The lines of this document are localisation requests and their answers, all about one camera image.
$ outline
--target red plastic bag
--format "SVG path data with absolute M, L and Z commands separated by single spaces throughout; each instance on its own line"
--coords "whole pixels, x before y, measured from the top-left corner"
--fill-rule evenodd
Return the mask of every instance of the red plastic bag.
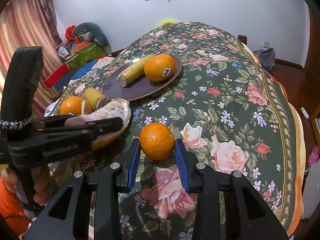
M 67 28 L 67 30 L 66 30 L 66 38 L 67 38 L 67 40 L 72 39 L 72 31 L 73 31 L 74 28 L 75 28 L 74 25 L 72 25 L 72 26 Z

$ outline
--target tablecloth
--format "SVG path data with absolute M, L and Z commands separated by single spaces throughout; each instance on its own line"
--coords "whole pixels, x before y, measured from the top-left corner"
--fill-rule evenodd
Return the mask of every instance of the tablecloth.
M 240 170 L 288 230 L 297 175 L 292 111 L 279 85 L 230 33 L 189 22 L 157 28 L 108 65 L 68 86 L 51 115 L 59 113 L 68 96 L 81 96 L 87 87 L 101 89 L 117 68 L 149 53 L 177 56 L 183 71 L 157 94 L 131 102 L 131 126 L 108 147 L 53 165 L 55 186 L 76 170 L 101 170 L 129 148 L 145 125 L 160 122 L 176 139 L 182 138 L 199 161 L 221 172 Z M 132 192 L 119 194 L 123 238 L 191 239 L 196 203 L 197 195 L 186 194 L 181 186 L 173 155 L 154 161 L 141 153 Z M 223 227 L 222 197 L 220 207 Z

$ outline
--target orange clothing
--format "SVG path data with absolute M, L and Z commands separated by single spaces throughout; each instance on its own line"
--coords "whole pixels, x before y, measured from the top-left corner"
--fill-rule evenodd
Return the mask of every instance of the orange clothing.
M 0 214 L 3 217 L 12 215 L 26 217 L 17 196 L 7 189 L 3 178 L 0 178 Z M 29 224 L 28 221 L 20 218 L 7 218 L 5 221 L 16 236 L 24 233 Z

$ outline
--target silver bolt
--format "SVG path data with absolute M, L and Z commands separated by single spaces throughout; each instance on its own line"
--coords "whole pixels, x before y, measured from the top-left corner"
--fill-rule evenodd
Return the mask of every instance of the silver bolt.
M 241 171 L 234 171 L 233 176 L 235 176 L 236 178 L 240 178 L 242 176 L 242 173 Z
M 120 164 L 119 163 L 111 163 L 110 167 L 115 170 L 120 167 Z
M 205 164 L 204 163 L 197 163 L 196 164 L 196 167 L 198 168 L 198 169 L 204 169 L 205 168 Z
M 75 176 L 76 178 L 80 178 L 83 175 L 82 171 L 76 171 L 73 176 Z

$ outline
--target orange fruit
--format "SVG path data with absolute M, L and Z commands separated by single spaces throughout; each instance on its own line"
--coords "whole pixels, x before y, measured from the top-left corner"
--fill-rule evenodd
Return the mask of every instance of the orange fruit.
M 168 127 L 161 123 L 150 123 L 140 133 L 141 150 L 153 160 L 162 160 L 174 149 L 174 137 Z
M 81 114 L 82 101 L 81 97 L 69 97 L 63 101 L 60 107 L 60 114 Z
M 153 82 L 172 77 L 175 70 L 176 64 L 169 54 L 159 54 L 144 65 L 144 74 Z

